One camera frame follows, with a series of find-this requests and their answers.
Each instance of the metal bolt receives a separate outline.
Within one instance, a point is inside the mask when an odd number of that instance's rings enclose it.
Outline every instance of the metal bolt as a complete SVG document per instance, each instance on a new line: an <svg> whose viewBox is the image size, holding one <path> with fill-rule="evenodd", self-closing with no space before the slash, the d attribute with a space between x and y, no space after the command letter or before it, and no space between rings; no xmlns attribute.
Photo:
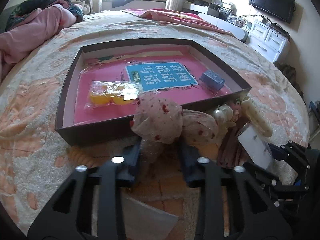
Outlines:
<svg viewBox="0 0 320 240"><path fill-rule="evenodd" d="M124 158L121 157L121 156L116 156L116 157L113 157L113 158L111 159L111 161L112 161L113 163L123 163L123 162L124 162Z"/></svg>
<svg viewBox="0 0 320 240"><path fill-rule="evenodd" d="M87 166L85 165L78 165L76 166L76 171L79 171L79 172L83 172L83 171L86 171L88 168Z"/></svg>
<svg viewBox="0 0 320 240"><path fill-rule="evenodd" d="M245 168L242 166L236 166L233 169L235 170L235 172L239 172L239 173L245 172Z"/></svg>
<svg viewBox="0 0 320 240"><path fill-rule="evenodd" d="M206 157L199 157L198 159L197 159L197 162L199 162L199 163L201 163L201 164L206 164L206 163L208 163L210 160L208 159L208 158L206 158Z"/></svg>

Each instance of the windowsill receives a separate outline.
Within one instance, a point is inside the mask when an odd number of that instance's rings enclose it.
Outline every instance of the windowsill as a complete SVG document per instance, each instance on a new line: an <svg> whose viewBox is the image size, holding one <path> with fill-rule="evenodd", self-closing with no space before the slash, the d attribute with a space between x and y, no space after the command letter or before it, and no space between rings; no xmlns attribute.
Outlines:
<svg viewBox="0 0 320 240"><path fill-rule="evenodd" d="M126 3L123 6L112 7L113 0L102 0L102 10L110 10L110 11L120 11L126 9L164 9L165 8L165 1L155 1L155 0L133 0L129 3Z"/></svg>
<svg viewBox="0 0 320 240"><path fill-rule="evenodd" d="M134 0L134 1L151 1L151 2L166 2L166 1L157 1L157 0ZM102 0L102 2L112 2L112 0Z"/></svg>

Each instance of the pink blanket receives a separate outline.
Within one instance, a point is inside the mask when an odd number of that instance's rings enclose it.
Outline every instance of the pink blanket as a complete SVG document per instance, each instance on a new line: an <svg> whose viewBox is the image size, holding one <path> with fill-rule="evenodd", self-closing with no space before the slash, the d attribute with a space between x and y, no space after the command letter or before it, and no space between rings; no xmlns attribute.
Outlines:
<svg viewBox="0 0 320 240"><path fill-rule="evenodd" d="M60 4L39 8L36 13L32 21L0 34L0 80L36 47L76 22Z"/></svg>
<svg viewBox="0 0 320 240"><path fill-rule="evenodd" d="M223 29L218 28L217 26L206 22L201 19L198 15L193 13L183 13L178 11L172 11L167 9L151 9L151 10L142 10L142 9L127 9L121 10L126 13L130 13L134 16L140 18L146 18L155 21L169 22L172 24L180 24L193 28L205 29L209 31L214 31L217 33L229 34L231 36L231 32L227 32Z"/></svg>

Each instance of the electronic device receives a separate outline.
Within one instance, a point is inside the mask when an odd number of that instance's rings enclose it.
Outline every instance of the electronic device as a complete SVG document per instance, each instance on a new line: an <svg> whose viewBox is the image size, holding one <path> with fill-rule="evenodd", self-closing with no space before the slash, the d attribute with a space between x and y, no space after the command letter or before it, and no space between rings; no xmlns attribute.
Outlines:
<svg viewBox="0 0 320 240"><path fill-rule="evenodd" d="M267 24L267 26L269 26L270 28L272 28L275 31L279 32L281 35L286 37L288 39L288 41L290 40L290 34L288 32L286 32L284 29L282 29L278 24L271 23L271 24Z"/></svg>
<svg viewBox="0 0 320 240"><path fill-rule="evenodd" d="M288 23L295 9L294 0L249 0L249 4Z"/></svg>
<svg viewBox="0 0 320 240"><path fill-rule="evenodd" d="M219 10L219 18L227 21L228 17L233 14L235 6L233 3L223 3Z"/></svg>

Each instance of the drawer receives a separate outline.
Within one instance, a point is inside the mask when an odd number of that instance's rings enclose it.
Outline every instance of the drawer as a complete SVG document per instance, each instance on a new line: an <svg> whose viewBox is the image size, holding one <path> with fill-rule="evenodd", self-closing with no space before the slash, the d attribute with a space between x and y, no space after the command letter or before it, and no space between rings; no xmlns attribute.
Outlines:
<svg viewBox="0 0 320 240"><path fill-rule="evenodd" d="M277 51L281 52L285 46L286 40L281 38L278 34L269 31L267 39L265 41L265 43L276 49Z"/></svg>
<svg viewBox="0 0 320 240"><path fill-rule="evenodd" d="M263 57L269 60L271 63L275 62L279 58L279 51L267 46L264 42L258 40L255 36L250 35L246 42L251 48L259 52Z"/></svg>
<svg viewBox="0 0 320 240"><path fill-rule="evenodd" d="M260 40L263 41L266 39L268 32L269 29L259 23L254 23L250 31L251 34L257 36Z"/></svg>

